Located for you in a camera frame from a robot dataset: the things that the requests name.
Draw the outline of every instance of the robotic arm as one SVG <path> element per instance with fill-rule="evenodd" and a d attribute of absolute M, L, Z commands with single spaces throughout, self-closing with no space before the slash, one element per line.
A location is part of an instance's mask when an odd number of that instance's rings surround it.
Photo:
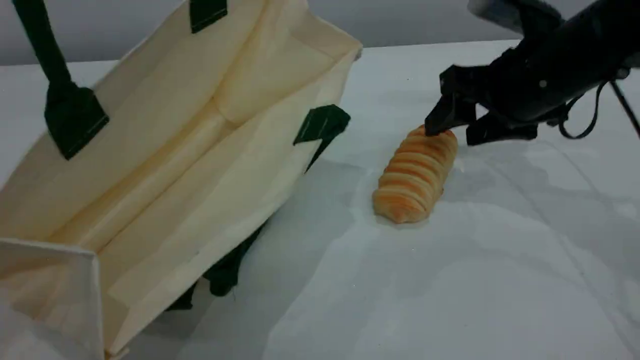
<path fill-rule="evenodd" d="M 490 65 L 453 65 L 440 75 L 442 98 L 425 120 L 427 135 L 468 125 L 467 143 L 533 140 L 538 124 L 564 128 L 571 107 L 589 90 L 610 83 L 640 125 L 616 80 L 640 68 L 640 1 L 598 0 L 565 21 L 539 0 L 470 0 L 474 14 L 524 35 Z M 476 119 L 476 104 L 489 113 Z"/>

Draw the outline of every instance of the black cable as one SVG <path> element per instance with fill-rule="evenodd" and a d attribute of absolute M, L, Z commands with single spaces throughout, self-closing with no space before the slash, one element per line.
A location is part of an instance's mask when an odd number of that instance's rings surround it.
<path fill-rule="evenodd" d="M 595 112 L 593 114 L 593 120 L 591 120 L 591 123 L 589 124 L 587 129 L 585 131 L 583 131 L 580 135 L 577 135 L 577 136 L 571 135 L 570 133 L 567 132 L 566 128 L 564 127 L 564 123 L 568 120 L 568 116 L 567 116 L 559 124 L 560 133 L 562 134 L 562 136 L 564 136 L 567 139 L 578 140 L 578 139 L 583 139 L 583 138 L 587 137 L 589 134 L 591 134 L 593 129 L 596 127 L 596 122 L 598 121 L 598 110 L 600 109 L 600 94 L 602 93 L 602 89 L 604 89 L 604 86 L 606 84 L 607 84 L 607 82 L 604 82 L 604 83 L 600 84 L 600 86 L 598 86 L 598 92 L 596 93 L 596 109 L 595 109 Z M 574 100 L 571 100 L 571 102 L 568 104 L 567 112 L 569 112 L 569 110 L 571 110 L 573 105 L 575 105 L 575 103 L 578 102 L 578 100 L 580 100 L 580 98 L 583 95 L 584 94 L 576 97 Z"/>
<path fill-rule="evenodd" d="M 631 109 L 631 105 L 629 105 L 629 103 L 627 102 L 627 99 L 625 98 L 625 94 L 622 93 L 622 90 L 620 90 L 620 87 L 618 86 L 618 83 L 615 80 L 611 81 L 611 87 L 613 88 L 613 92 L 616 93 L 616 96 L 618 97 L 620 104 L 625 109 L 627 116 L 629 116 L 629 120 L 631 120 L 631 124 L 634 126 L 634 129 L 636 129 L 636 133 L 638 134 L 638 137 L 640 137 L 640 124 L 638 124 L 638 119 L 636 117 L 636 114 L 634 114 L 634 111 Z"/>

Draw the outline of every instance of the gray wall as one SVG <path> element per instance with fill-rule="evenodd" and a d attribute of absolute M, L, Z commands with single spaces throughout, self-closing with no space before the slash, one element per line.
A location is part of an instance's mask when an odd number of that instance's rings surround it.
<path fill-rule="evenodd" d="M 182 0 L 49 0 L 49 16 L 68 61 L 121 57 Z M 514 38 L 476 19 L 467 0 L 309 0 L 313 11 L 365 46 Z M 549 1 L 571 16 L 592 0 Z M 36 62 L 10 0 L 0 0 L 0 65 Z"/>

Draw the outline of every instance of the white tabletop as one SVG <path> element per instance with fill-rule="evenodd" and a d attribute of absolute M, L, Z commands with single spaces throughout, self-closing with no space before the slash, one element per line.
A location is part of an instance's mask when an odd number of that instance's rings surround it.
<path fill-rule="evenodd" d="M 353 116 L 246 257 L 240 285 L 163 314 L 131 359 L 634 359 L 640 357 L 640 142 L 610 89 L 593 134 L 461 146 L 431 218 L 393 226 L 371 193 L 452 63 L 514 42 L 366 49 Z M 112 63 L 72 64 L 90 84 Z M 621 83 L 640 111 L 640 74 Z M 37 67 L 0 67 L 0 184 L 44 131 Z M 593 94 L 569 130 L 593 115 Z M 464 143 L 464 130 L 456 132 Z"/>

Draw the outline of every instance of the golden brown crust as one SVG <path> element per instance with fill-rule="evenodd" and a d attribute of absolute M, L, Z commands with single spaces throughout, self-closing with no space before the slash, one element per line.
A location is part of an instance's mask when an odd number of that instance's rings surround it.
<path fill-rule="evenodd" d="M 427 137 L 420 126 L 409 133 L 373 193 L 376 214 L 397 224 L 426 219 L 444 191 L 457 152 L 451 131 Z"/>

